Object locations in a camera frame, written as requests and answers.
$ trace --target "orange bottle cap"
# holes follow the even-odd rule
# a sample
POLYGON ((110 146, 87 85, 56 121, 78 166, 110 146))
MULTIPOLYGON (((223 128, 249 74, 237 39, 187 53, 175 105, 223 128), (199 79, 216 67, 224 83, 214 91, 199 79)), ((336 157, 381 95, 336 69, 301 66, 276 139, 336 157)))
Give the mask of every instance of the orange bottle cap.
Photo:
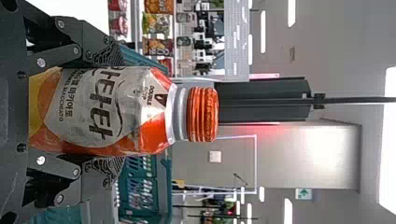
POLYGON ((190 89, 187 102, 187 136, 191 142, 213 142, 219 128, 219 97, 213 88, 190 89))

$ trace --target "plastic bottle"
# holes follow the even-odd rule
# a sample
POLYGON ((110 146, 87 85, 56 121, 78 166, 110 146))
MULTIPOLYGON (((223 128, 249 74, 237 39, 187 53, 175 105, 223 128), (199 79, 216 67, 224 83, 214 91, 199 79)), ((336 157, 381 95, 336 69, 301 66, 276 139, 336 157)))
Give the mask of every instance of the plastic bottle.
POLYGON ((29 141, 37 149, 147 155, 217 135, 217 92, 179 88, 155 68, 52 68, 29 85, 29 141))

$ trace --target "ceiling light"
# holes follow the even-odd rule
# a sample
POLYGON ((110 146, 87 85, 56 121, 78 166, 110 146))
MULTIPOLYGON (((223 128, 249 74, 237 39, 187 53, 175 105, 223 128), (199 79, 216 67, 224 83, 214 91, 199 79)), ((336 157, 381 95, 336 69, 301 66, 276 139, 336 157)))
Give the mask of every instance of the ceiling light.
POLYGON ((259 199, 260 202, 265 202, 265 188, 264 187, 260 187, 259 189, 259 199))
POLYGON ((289 199, 285 199, 285 211, 283 216, 284 224, 292 224, 293 223, 293 204, 289 199))
POLYGON ((261 19, 262 19, 262 22, 261 22, 261 24, 262 24, 262 27, 261 27, 262 32, 261 32, 260 38, 262 40, 262 42, 261 42, 262 53, 265 53, 265 51, 267 49, 267 46, 266 46, 266 42, 267 42, 266 41, 266 35, 267 35, 267 33, 266 33, 266 29, 267 29, 266 28, 266 20, 267 20, 267 15, 266 15, 265 11, 262 11, 261 19))
POLYGON ((236 214, 241 215, 241 202, 236 202, 236 214))
POLYGON ((241 204, 245 204, 245 187, 241 188, 241 204))
POLYGON ((251 219, 253 216, 253 207, 251 206, 251 203, 247 204, 247 218, 251 219))
POLYGON ((288 26, 291 27, 296 23, 296 0, 288 2, 288 26))
MULTIPOLYGON (((396 67, 387 69, 385 96, 396 96, 396 67)), ((396 141, 394 127, 396 126, 396 104, 384 105, 382 126, 382 149, 379 173, 379 204, 396 215, 396 141)))
POLYGON ((253 64, 253 35, 248 35, 247 47, 248 47, 248 65, 252 65, 253 64))

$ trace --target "exit sign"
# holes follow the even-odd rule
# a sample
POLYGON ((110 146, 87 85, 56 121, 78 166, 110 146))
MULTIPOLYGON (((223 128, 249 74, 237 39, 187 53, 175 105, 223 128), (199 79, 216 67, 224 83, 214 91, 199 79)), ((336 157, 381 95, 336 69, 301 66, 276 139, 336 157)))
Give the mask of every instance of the exit sign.
POLYGON ((296 189, 296 200, 312 201, 313 199, 312 189, 296 189))

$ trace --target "bottle neck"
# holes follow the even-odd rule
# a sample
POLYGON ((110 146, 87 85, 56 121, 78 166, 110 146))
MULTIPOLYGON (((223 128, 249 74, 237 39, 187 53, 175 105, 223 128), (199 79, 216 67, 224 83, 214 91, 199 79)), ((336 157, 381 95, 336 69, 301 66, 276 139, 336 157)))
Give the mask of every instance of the bottle neck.
POLYGON ((187 98, 189 91, 186 88, 177 87, 175 101, 173 103, 172 126, 176 141, 189 141, 187 136, 187 98))

